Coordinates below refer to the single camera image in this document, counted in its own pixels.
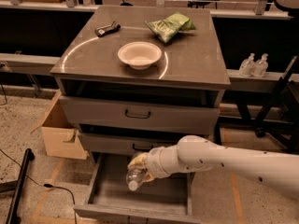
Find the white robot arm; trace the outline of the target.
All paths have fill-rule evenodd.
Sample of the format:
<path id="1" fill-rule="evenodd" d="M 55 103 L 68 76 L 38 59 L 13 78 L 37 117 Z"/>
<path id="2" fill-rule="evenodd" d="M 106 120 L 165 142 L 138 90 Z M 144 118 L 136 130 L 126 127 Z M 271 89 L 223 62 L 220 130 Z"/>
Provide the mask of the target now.
<path id="1" fill-rule="evenodd" d="M 225 147 L 196 135 L 186 135 L 170 147 L 141 153 L 128 164 L 130 170 L 144 170 L 148 182 L 212 167 L 220 167 L 293 198 L 299 197 L 298 155 Z"/>

